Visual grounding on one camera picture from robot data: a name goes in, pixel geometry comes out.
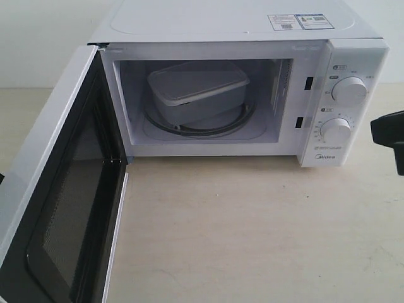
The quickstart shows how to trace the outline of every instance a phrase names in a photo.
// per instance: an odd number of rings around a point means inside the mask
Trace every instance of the food container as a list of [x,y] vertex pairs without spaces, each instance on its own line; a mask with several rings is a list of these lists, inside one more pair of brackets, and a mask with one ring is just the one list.
[[191,61],[152,72],[148,82],[158,111],[178,126],[242,105],[249,78],[230,61]]

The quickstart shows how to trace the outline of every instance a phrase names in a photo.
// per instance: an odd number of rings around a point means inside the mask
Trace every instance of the timer knob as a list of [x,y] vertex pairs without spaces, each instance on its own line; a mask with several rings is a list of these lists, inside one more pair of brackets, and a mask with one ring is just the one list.
[[361,104],[367,97],[365,83],[356,77],[349,77],[339,81],[333,89],[333,99],[343,106]]
[[351,137],[351,127],[347,120],[335,118],[325,122],[320,129],[324,141],[331,144],[344,144]]

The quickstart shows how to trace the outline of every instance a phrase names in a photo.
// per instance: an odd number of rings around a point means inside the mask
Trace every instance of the open microwave door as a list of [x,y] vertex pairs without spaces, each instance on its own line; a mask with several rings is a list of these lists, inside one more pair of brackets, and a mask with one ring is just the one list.
[[100,54],[80,47],[0,185],[0,301],[105,300],[126,164]]

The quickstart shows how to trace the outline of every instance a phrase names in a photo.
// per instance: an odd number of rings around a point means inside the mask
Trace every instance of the countertop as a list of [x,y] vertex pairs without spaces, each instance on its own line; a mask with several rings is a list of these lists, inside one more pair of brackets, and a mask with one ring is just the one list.
[[[404,177],[369,121],[403,110],[403,92],[379,85],[343,167],[135,159],[108,302],[402,302]],[[49,94],[0,90],[0,171]]]

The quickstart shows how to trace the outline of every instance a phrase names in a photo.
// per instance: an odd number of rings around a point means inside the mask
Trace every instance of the white microwave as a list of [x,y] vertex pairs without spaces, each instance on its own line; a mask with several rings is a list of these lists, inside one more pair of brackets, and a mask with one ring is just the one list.
[[106,301],[136,157],[342,165],[388,50],[340,0],[117,3],[0,184],[0,297]]

